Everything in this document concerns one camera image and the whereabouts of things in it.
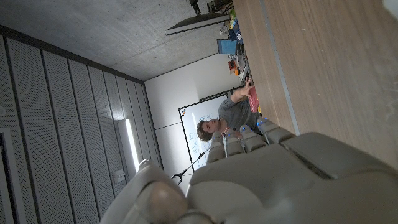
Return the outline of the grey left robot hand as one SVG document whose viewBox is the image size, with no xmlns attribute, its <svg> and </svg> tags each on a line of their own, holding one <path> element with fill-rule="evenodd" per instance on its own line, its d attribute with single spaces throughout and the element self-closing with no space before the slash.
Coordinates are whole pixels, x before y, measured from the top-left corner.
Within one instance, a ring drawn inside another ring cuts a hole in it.
<svg viewBox="0 0 398 224">
<path fill-rule="evenodd" d="M 208 162 L 183 192 L 150 160 L 102 223 L 396 223 L 397 171 L 320 133 L 268 119 L 215 133 Z"/>
</svg>

